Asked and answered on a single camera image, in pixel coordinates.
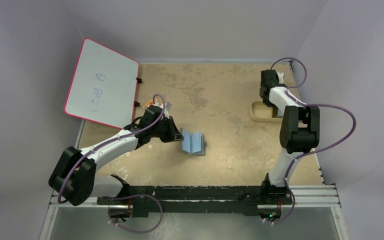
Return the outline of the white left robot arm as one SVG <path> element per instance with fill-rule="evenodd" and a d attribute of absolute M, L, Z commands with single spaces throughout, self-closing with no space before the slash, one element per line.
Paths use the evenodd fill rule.
<path fill-rule="evenodd" d="M 48 180 L 48 185 L 58 192 L 58 203 L 78 206 L 90 197 L 110 198 L 118 205 L 126 203 L 128 183 L 115 174 L 98 177 L 96 173 L 119 156 L 148 144 L 152 138 L 163 143 L 184 139 L 168 111 L 155 105 L 100 143 L 81 149 L 66 148 Z"/>

